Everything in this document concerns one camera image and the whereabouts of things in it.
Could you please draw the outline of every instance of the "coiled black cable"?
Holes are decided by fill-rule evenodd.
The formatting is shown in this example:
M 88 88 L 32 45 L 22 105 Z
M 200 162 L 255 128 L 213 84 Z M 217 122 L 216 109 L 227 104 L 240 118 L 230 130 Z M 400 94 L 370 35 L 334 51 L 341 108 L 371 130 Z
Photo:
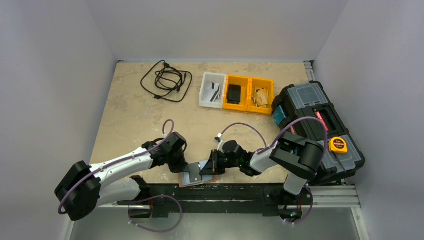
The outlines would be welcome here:
M 159 71 L 155 71 L 154 74 L 156 75 L 156 78 L 154 80 L 154 85 L 160 89 L 160 90 L 164 90 L 164 91 L 168 91 L 167 93 L 165 93 L 164 95 L 158 95 L 156 93 L 151 92 L 150 90 L 148 90 L 144 85 L 143 85 L 143 81 L 144 79 L 150 74 L 150 72 L 160 63 L 163 63 L 163 68 Z M 164 75 L 166 74 L 172 74 L 175 75 L 179 78 L 178 81 L 169 79 L 164 77 Z M 176 91 L 177 93 L 180 92 L 181 88 L 183 87 L 184 83 L 186 83 L 186 78 L 187 75 L 189 75 L 190 77 L 190 83 L 188 84 L 187 89 L 185 90 L 184 95 L 182 96 L 182 98 L 180 100 L 172 100 L 169 98 L 165 98 L 166 96 L 168 96 L 169 94 L 171 94 L 173 91 Z M 162 81 L 166 81 L 168 83 L 173 83 L 174 86 L 166 86 L 164 85 L 164 82 Z M 146 90 L 148 93 L 152 94 L 154 96 L 155 99 L 163 99 L 169 102 L 173 102 L 173 103 L 180 103 L 181 101 L 184 100 L 184 98 L 187 95 L 187 92 L 189 91 L 190 85 L 192 84 L 193 81 L 193 75 L 191 72 L 189 71 L 180 71 L 177 70 L 173 67 L 171 67 L 165 60 L 160 60 L 158 61 L 144 76 L 143 78 L 140 80 L 140 85 L 141 87 Z

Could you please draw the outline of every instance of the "white wall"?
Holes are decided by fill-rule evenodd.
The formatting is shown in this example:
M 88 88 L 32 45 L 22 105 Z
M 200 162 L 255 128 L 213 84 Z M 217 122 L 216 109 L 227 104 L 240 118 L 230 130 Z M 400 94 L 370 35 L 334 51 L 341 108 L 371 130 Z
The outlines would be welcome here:
M 348 0 L 87 0 L 119 60 L 305 61 Z
M 0 2 L 0 239 L 59 239 L 54 190 L 90 159 L 115 64 L 83 0 Z
M 314 64 L 367 162 L 353 179 L 372 239 L 422 239 L 424 1 L 349 0 Z

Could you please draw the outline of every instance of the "wooden table surface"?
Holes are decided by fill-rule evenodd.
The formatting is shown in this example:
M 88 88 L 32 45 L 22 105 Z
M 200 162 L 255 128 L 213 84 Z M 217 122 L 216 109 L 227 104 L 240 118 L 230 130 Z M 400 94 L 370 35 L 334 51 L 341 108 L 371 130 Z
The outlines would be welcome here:
M 204 72 L 233 74 L 274 80 L 274 93 L 290 85 L 308 81 L 303 63 L 241 63 L 241 62 L 169 62 L 171 67 L 189 71 L 193 82 L 187 96 L 180 103 L 154 99 L 140 86 L 140 80 L 154 65 L 153 62 L 120 62 L 116 66 L 109 96 L 104 108 L 98 135 L 91 156 L 91 164 L 101 163 L 130 153 L 147 141 L 162 137 L 165 120 L 175 121 L 175 132 L 188 143 L 185 159 L 188 163 L 206 160 L 212 149 L 216 149 L 214 138 L 225 127 L 235 122 L 247 123 L 262 133 L 270 144 L 279 133 L 270 115 L 237 112 L 199 106 L 199 91 Z M 154 93 L 155 74 L 152 72 L 143 84 Z M 170 94 L 178 100 L 187 89 Z M 250 128 L 234 126 L 223 136 L 225 140 L 236 140 L 246 151 L 254 151 L 264 145 L 261 138 Z M 283 183 L 287 170 L 274 166 L 259 176 L 249 177 L 238 168 L 227 169 L 217 176 L 217 183 Z M 135 173 L 147 183 L 177 183 L 178 175 L 168 166 Z

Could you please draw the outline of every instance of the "yellow tape measure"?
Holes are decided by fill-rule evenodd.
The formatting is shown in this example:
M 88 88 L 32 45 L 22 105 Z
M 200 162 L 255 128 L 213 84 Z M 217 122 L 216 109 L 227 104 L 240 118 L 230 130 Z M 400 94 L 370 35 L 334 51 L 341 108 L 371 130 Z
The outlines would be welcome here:
M 330 140 L 328 147 L 330 148 L 330 152 L 336 154 L 348 153 L 348 145 L 346 144 L 346 141 L 338 136 L 335 136 Z

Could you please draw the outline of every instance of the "black toolbox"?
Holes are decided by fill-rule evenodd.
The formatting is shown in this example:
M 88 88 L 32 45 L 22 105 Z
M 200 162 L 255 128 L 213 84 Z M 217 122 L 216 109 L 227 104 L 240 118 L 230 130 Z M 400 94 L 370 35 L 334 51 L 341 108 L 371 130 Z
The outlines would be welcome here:
M 326 126 L 328 140 L 341 137 L 346 141 L 347 154 L 332 153 L 326 149 L 324 159 L 311 184 L 324 185 L 352 177 L 364 166 L 364 155 L 358 150 L 320 82 L 310 81 L 285 87 L 272 102 L 272 117 L 281 130 L 302 117 L 318 118 Z M 301 121 L 289 131 L 324 145 L 323 128 L 316 121 Z

